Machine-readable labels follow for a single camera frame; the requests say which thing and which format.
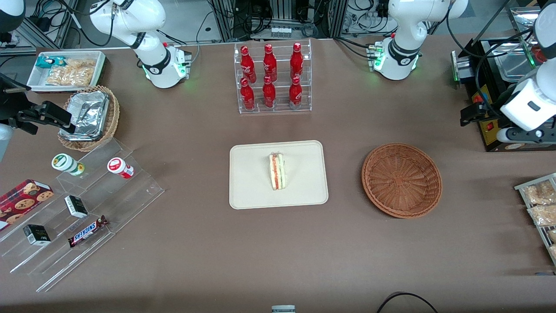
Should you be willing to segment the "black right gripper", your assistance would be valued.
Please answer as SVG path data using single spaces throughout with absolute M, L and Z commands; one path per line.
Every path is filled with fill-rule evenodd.
M 38 123 L 58 127 L 68 133 L 73 133 L 72 114 L 55 103 L 44 101 L 40 105 L 30 103 L 25 109 L 18 109 L 15 115 L 9 117 L 9 127 L 20 129 L 30 135 L 36 135 Z

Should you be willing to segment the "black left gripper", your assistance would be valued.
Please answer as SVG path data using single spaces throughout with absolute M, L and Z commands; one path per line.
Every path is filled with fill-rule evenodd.
M 460 126 L 465 127 L 470 123 L 495 120 L 501 117 L 500 113 L 490 103 L 475 102 L 460 111 Z

